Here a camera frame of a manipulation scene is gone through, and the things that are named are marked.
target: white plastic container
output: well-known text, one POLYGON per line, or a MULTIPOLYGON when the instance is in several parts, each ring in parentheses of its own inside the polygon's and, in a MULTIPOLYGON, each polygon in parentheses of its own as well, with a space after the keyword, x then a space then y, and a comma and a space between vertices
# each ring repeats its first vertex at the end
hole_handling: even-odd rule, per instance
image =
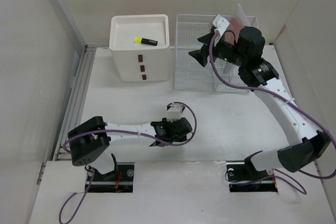
POLYGON ((168 17, 164 14, 114 16, 111 21, 110 50, 121 80, 168 80, 168 17), (158 45, 137 44, 135 37, 156 40, 158 45))

